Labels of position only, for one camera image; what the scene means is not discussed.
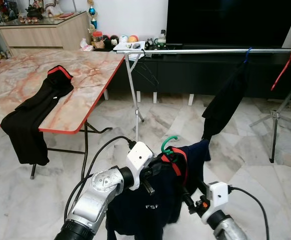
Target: jar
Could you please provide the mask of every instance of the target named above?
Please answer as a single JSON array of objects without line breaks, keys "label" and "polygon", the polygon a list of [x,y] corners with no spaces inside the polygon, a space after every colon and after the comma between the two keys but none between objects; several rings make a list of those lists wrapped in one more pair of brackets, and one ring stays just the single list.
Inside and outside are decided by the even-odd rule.
[{"label": "jar", "polygon": [[103,34],[101,31],[94,31],[92,33],[92,39],[93,39],[94,45],[97,49],[104,49],[105,48],[104,38],[103,38]]}]

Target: table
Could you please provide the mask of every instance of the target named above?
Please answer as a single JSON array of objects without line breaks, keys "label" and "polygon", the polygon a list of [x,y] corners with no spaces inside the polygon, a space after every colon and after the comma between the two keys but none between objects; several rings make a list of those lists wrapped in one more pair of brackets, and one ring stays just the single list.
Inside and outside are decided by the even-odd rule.
[{"label": "table", "polygon": [[0,34],[11,54],[35,53],[42,49],[77,50],[80,41],[90,40],[89,18],[86,11],[66,19],[43,18],[38,23],[24,24],[19,19],[0,25]]},{"label": "table", "polygon": [[[20,54],[0,63],[0,123],[26,99],[36,94],[48,70],[62,65],[72,76],[74,89],[60,98],[58,104],[39,126],[39,131],[57,134],[84,132],[85,150],[48,148],[50,151],[83,154],[81,178],[88,156],[88,133],[103,133],[87,122],[87,118],[105,92],[107,85],[123,61],[114,52],[41,50],[35,55]],[[34,178],[36,165],[32,167]]]}]

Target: black tv cabinet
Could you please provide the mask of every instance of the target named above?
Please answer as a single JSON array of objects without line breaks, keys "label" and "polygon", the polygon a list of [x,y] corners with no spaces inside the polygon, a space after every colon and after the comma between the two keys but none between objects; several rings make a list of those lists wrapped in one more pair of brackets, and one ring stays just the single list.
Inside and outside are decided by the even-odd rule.
[{"label": "black tv cabinet", "polygon": [[[244,58],[244,54],[228,53],[143,57],[132,71],[134,89],[140,92],[215,95]],[[288,54],[250,54],[249,85],[245,96],[284,99],[291,90],[291,63],[275,89],[270,89],[288,59]],[[158,84],[148,81],[152,80],[151,75]],[[119,67],[108,88],[130,89],[125,63]]]}]

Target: black cable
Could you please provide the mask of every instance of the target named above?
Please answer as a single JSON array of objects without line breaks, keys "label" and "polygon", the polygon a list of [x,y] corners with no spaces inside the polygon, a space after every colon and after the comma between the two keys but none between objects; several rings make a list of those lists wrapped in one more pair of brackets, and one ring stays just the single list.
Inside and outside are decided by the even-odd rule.
[{"label": "black cable", "polygon": [[84,179],[82,179],[76,186],[75,186],[75,188],[72,190],[72,192],[71,192],[71,194],[70,194],[70,196],[69,196],[69,198],[68,198],[68,200],[67,200],[67,202],[66,202],[66,205],[65,205],[65,209],[64,209],[64,222],[66,222],[66,219],[67,219],[67,216],[68,216],[68,208],[69,208],[69,205],[70,205],[70,202],[71,202],[71,199],[72,199],[72,197],[74,196],[74,194],[75,194],[75,192],[76,192],[76,190],[78,189],[78,187],[80,187],[80,185],[83,183],[83,182],[85,182],[85,181],[87,181],[87,179],[89,179],[89,178],[91,178],[93,176],[93,174],[91,174],[91,175],[88,175],[88,176],[86,176]]},{"label": "black cable", "polygon": [[87,182],[87,179],[89,178],[88,176],[92,176],[92,175],[89,175],[89,174],[90,174],[90,172],[91,172],[91,169],[92,169],[92,167],[93,167],[93,165],[94,165],[94,163],[95,163],[95,161],[96,161],[98,155],[101,153],[101,151],[102,151],[102,150],[103,150],[107,145],[109,145],[110,143],[112,143],[113,141],[115,141],[115,140],[117,140],[117,139],[125,139],[125,140],[129,143],[129,148],[130,148],[130,149],[132,149],[133,146],[136,144],[135,141],[132,141],[132,140],[130,140],[129,138],[127,138],[127,137],[125,137],[125,136],[116,136],[116,137],[112,138],[111,140],[109,140],[108,142],[106,142],[106,143],[105,143],[105,144],[104,144],[104,145],[103,145],[103,146],[102,146],[102,147],[97,151],[97,153],[95,154],[95,156],[94,156],[94,158],[93,158],[93,160],[92,160],[92,162],[91,162],[91,164],[90,164],[90,167],[89,167],[89,169],[88,169],[88,171],[87,171],[87,173],[86,173],[85,178],[82,179],[82,180],[81,180],[81,181],[80,181],[80,182],[75,186],[74,190],[72,191],[72,193],[71,193],[71,195],[70,195],[70,197],[69,197],[69,199],[68,199],[68,201],[67,201],[67,203],[66,203],[65,210],[64,210],[64,221],[66,221],[66,218],[67,218],[67,215],[68,215],[68,207],[69,207],[70,201],[71,201],[73,195],[75,194],[76,190],[77,190],[78,187],[80,187],[80,185],[81,185],[81,187],[80,187],[78,193],[77,193],[76,196],[75,196],[74,203],[76,203],[76,202],[78,201],[79,196],[80,196],[80,194],[81,194],[81,192],[82,192],[82,190],[83,190],[83,188],[84,188],[84,186],[85,186],[85,184],[86,184],[86,182]]},{"label": "black cable", "polygon": [[253,198],[260,205],[261,210],[263,212],[263,216],[264,216],[266,240],[269,240],[270,237],[269,237],[269,226],[268,226],[267,214],[266,214],[266,211],[265,211],[264,207],[262,206],[261,202],[255,196],[253,196],[251,193],[249,193],[246,190],[243,190],[243,189],[241,189],[239,187],[230,186],[229,189],[230,189],[230,192],[232,190],[238,190],[238,191],[241,191],[241,192],[247,194],[248,196],[250,196],[251,198]]}]

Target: wooden cabinet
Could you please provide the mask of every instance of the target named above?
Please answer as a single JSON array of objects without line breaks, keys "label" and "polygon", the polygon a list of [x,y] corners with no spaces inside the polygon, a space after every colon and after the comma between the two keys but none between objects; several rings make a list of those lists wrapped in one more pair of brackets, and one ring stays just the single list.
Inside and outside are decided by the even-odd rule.
[{"label": "wooden cabinet", "polygon": [[44,18],[37,24],[20,24],[16,19],[0,26],[0,34],[11,54],[18,55],[42,49],[77,50],[82,38],[89,42],[88,28],[85,11],[63,20]]}]

